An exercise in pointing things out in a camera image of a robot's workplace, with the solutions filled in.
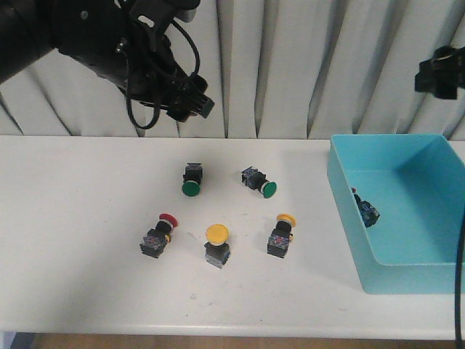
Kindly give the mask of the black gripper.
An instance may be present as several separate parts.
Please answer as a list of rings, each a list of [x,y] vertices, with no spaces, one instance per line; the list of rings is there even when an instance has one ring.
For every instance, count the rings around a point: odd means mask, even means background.
[[[58,51],[112,82],[124,95],[129,120],[132,104],[161,111],[178,122],[207,118],[214,101],[200,76],[201,59],[181,22],[195,17],[199,1],[52,1],[53,39]],[[193,51],[195,66],[186,73],[174,59],[166,35],[176,28]]]

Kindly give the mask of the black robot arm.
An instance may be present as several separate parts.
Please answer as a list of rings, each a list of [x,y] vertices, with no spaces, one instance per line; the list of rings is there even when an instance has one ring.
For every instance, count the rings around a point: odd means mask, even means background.
[[[420,62],[414,89],[441,100],[457,100],[458,90],[464,89],[464,47],[440,47]]]
[[[174,59],[169,27],[181,29],[198,1],[3,1],[1,80],[12,78],[52,50],[113,83],[126,108],[139,102],[178,122],[207,117],[214,101],[197,71]]]

